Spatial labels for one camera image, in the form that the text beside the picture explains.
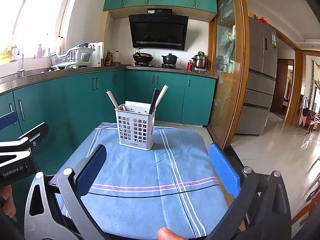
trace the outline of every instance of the white plastic dish drainer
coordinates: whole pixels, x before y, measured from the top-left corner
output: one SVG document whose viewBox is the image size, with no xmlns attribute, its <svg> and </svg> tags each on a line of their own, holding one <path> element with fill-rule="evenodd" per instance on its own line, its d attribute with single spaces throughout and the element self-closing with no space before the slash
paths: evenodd
<svg viewBox="0 0 320 240">
<path fill-rule="evenodd" d="M 147 114 L 150 104 L 126 101 L 117 110 L 119 144 L 145 151 L 151 150 L 153 145 L 152 135 L 155 123 L 155 114 Z"/>
<path fill-rule="evenodd" d="M 78 66 L 88 66 L 91 62 L 91 56 L 95 49 L 86 47 L 74 47 L 68 50 L 67 53 L 59 55 L 54 53 L 51 55 L 52 67 L 59 69 L 60 67 L 76 68 Z"/>
</svg>

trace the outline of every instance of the gray refrigerator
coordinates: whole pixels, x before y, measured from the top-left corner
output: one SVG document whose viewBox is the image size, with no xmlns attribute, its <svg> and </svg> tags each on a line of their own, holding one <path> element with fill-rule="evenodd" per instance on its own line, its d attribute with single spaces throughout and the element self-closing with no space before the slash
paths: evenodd
<svg viewBox="0 0 320 240">
<path fill-rule="evenodd" d="M 236 133 L 261 135 L 271 107 L 277 73 L 276 31 L 249 17 L 247 88 Z"/>
</svg>

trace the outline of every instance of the black pot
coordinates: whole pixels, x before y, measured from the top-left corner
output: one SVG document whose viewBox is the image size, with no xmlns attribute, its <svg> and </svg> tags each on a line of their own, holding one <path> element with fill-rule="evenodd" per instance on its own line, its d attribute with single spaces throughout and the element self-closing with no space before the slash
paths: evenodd
<svg viewBox="0 0 320 240">
<path fill-rule="evenodd" d="M 163 63 L 167 64 L 167 65 L 175 65 L 177 63 L 177 56 L 172 55 L 171 53 L 169 53 L 168 56 L 162 56 L 163 58 Z"/>
<path fill-rule="evenodd" d="M 140 51 L 135 51 L 135 54 L 132 55 L 135 62 L 138 63 L 149 63 L 153 60 L 153 56 L 148 53 L 140 53 Z"/>
</svg>

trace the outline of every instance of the countertop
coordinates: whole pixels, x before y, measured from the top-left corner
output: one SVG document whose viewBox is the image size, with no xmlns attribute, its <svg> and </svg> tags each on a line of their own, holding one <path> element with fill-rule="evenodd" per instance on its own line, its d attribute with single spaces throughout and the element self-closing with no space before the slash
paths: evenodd
<svg viewBox="0 0 320 240">
<path fill-rule="evenodd" d="M 186 70 L 179 69 L 168 69 L 168 68 L 157 68 L 157 67 L 138 67 L 138 66 L 118 66 L 118 67 L 84 67 L 84 68 L 74 68 L 74 69 L 66 69 L 66 70 L 56 70 L 50 71 L 50 68 L 42 68 L 31 71 L 25 71 L 24 76 L 21 73 L 15 73 L 9 76 L 5 76 L 0 78 L 0 95 L 10 92 L 19 88 L 23 88 L 29 85 L 33 85 L 36 83 L 40 83 L 47 80 L 52 80 L 56 78 L 62 78 L 67 76 L 73 76 L 84 73 L 93 73 L 93 72 L 101 72 L 101 71 L 115 71 L 115 70 L 146 70 L 146 71 L 157 71 L 157 72 L 170 72 L 170 73 L 179 73 L 186 75 L 194 75 L 201 76 L 207 78 L 218 79 L 217 76 L 206 74 L 206 73 L 198 73 L 198 72 L 190 72 Z"/>
</svg>

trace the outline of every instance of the pink stripe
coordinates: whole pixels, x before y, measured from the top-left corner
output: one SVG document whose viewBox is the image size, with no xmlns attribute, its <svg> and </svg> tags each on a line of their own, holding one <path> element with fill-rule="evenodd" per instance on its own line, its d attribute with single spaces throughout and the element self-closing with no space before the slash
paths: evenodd
<svg viewBox="0 0 320 240">
<path fill-rule="evenodd" d="M 217 180 L 216 180 L 216 179 L 212 179 L 212 180 L 205 181 L 205 182 L 201 182 L 201 183 L 198 183 L 198 184 L 185 185 L 185 186 L 182 186 L 182 187 L 172 187 L 172 188 L 154 189 L 154 190 L 117 190 L 117 189 L 99 188 L 99 187 L 91 187 L 91 188 L 101 189 L 101 190 L 106 190 L 106 191 L 115 191 L 115 192 L 143 193 L 143 192 L 156 192 L 156 191 L 172 190 L 172 189 L 176 189 L 176 188 L 193 187 L 193 186 L 202 185 L 202 184 L 205 184 L 205 183 L 208 183 L 208 182 L 212 182 L 212 181 L 217 181 Z"/>
<path fill-rule="evenodd" d="M 199 182 L 199 181 L 202 181 L 202 180 L 212 179 L 212 178 L 217 178 L 217 177 L 207 177 L 207 178 L 205 178 L 205 179 L 199 179 L 199 180 L 193 180 L 193 181 L 187 181 L 187 182 L 177 183 L 177 185 L 186 184 L 186 183 L 193 183 L 193 182 Z M 148 187 L 122 187 L 122 186 L 113 186 L 113 185 L 105 185 L 105 184 L 97 184 L 97 183 L 93 183 L 93 185 L 96 185 L 96 186 L 104 186 L 104 187 L 116 187 L 116 188 L 159 188 L 159 187 L 174 186 L 174 185 L 176 185 L 176 184 L 168 184 L 168 185 L 160 185 L 160 186 L 148 186 Z"/>
</svg>

